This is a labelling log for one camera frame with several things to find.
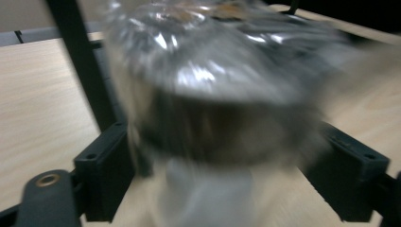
light wood surface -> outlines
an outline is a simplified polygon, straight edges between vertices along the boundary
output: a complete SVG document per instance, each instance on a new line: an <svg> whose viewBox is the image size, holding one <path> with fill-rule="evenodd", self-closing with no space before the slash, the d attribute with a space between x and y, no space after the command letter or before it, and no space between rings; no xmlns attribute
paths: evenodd
<svg viewBox="0 0 401 227"><path fill-rule="evenodd" d="M400 72L398 68L392 73ZM392 77L364 96L338 101L327 113L336 127L391 158L392 176L401 170L400 85L401 78ZM97 136L61 41L0 47L0 209L18 203L24 184L37 174L71 170L72 159ZM263 178L263 170L254 173ZM299 172L283 173L277 181L283 193L277 206L264 208L265 226L377 226L378 215L371 223L341 223ZM265 184L261 202L269 200L269 191L276 186ZM148 226L145 185L132 183L112 226Z"/></svg>

blurry object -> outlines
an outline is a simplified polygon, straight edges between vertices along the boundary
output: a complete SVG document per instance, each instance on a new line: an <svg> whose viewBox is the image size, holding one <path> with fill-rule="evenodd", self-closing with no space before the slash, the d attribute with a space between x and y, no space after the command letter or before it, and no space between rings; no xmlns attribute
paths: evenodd
<svg viewBox="0 0 401 227"><path fill-rule="evenodd" d="M109 1L104 18L130 140L149 159L294 166L325 147L319 100L354 54L330 26L230 1Z"/></svg>

plastic bag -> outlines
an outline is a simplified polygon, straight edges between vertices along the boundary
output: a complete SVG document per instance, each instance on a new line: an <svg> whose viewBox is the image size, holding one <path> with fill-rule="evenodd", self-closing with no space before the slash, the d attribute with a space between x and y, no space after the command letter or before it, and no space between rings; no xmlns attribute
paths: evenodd
<svg viewBox="0 0 401 227"><path fill-rule="evenodd" d="M130 140L149 159L298 165L323 150L317 103L349 57L335 29L227 1L109 1L104 18Z"/></svg>

clear plastic bag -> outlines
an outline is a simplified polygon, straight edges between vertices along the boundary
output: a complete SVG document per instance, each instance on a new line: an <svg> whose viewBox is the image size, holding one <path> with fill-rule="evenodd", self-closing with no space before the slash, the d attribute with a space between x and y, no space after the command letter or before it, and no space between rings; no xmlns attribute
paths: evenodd
<svg viewBox="0 0 401 227"><path fill-rule="evenodd" d="M131 143L150 159L305 164L323 150L317 103L351 56L334 28L248 2L104 12Z"/></svg>

wooden table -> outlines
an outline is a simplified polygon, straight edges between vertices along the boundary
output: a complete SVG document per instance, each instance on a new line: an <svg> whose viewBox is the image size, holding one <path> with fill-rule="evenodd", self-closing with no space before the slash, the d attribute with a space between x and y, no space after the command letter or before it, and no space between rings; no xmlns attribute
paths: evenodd
<svg viewBox="0 0 401 227"><path fill-rule="evenodd" d="M391 158L392 176L401 170L400 85L400 77L383 81L365 96L336 103L328 114L336 127ZM1 210L19 202L30 178L51 169L71 170L72 159L98 134L60 40L0 47ZM275 207L266 213L290 224L277 221L267 226L377 226L378 215L372 223L341 223L302 174L284 178L287 196L279 212ZM147 227L142 189L140 182L133 183L113 226Z"/></svg>

